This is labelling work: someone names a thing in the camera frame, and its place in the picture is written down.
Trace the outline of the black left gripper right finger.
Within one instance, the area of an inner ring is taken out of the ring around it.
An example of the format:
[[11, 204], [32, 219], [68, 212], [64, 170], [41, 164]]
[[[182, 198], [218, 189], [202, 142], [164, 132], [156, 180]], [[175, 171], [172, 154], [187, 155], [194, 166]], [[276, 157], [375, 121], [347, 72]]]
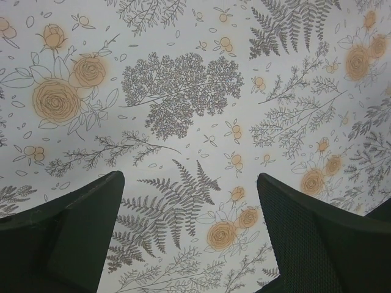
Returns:
[[279, 276], [263, 292], [389, 292], [390, 202], [361, 216], [272, 176], [258, 197]]

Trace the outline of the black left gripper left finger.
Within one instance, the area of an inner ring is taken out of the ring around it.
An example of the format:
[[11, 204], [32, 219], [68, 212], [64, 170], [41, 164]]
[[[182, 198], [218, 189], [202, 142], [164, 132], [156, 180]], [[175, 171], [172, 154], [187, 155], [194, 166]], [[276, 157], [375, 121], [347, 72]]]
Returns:
[[1, 292], [96, 292], [124, 187], [110, 172], [1, 219]]

